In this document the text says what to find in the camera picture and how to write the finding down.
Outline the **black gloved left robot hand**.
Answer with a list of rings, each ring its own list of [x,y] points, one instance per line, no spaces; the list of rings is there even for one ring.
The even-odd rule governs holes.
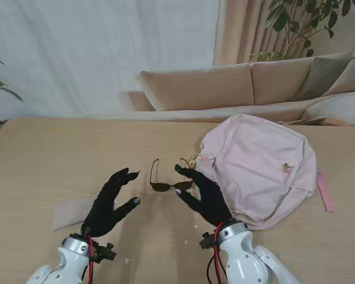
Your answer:
[[[139,197],[131,198],[118,208],[114,208],[115,198],[121,188],[138,177],[138,172],[129,172],[129,168],[114,173],[104,184],[97,198],[94,200],[89,214],[81,226],[84,237],[102,237],[108,234],[141,202]]]

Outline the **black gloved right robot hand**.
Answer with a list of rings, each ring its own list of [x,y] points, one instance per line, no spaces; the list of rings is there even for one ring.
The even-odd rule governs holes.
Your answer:
[[[177,196],[193,211],[199,213],[205,221],[213,226],[228,223],[233,216],[225,203],[220,187],[204,174],[193,169],[183,168],[178,164],[175,171],[193,180],[198,187],[200,199],[187,191],[176,189]]]

